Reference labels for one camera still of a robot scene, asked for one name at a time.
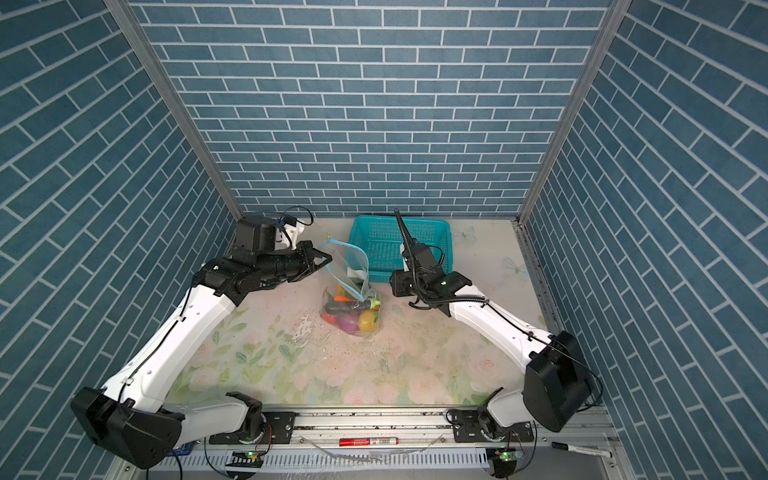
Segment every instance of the butterfly decoration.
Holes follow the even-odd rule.
[[[506,275],[518,276],[521,280],[525,280],[526,282],[530,279],[528,276],[528,268],[525,267],[525,264],[518,266],[515,261],[509,257],[504,257],[502,259],[502,269]]]
[[[474,242],[478,241],[478,238],[475,235],[475,227],[474,226],[470,226],[470,227],[462,230],[462,232],[461,232],[461,239],[466,241],[466,242],[469,242],[469,243],[474,243]]]

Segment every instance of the red marker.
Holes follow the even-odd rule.
[[[397,437],[384,437],[380,439],[340,439],[339,447],[367,447],[371,445],[397,445],[400,441]]]

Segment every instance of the purple onion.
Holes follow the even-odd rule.
[[[355,333],[359,330],[357,326],[357,319],[359,316],[359,313],[338,315],[336,317],[336,326],[338,326],[344,333]]]

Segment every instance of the blue tile wall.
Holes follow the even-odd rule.
[[[69,401],[230,225],[101,0],[0,2],[0,478],[104,477]]]
[[[634,0],[531,216],[638,478],[768,478],[767,31]]]
[[[246,210],[514,217],[609,1],[166,3],[131,5]]]

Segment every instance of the plastic bag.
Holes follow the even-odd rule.
[[[333,256],[321,271],[326,288],[320,317],[349,335],[371,336],[381,327],[381,297],[368,282],[368,256],[332,237],[317,248]]]

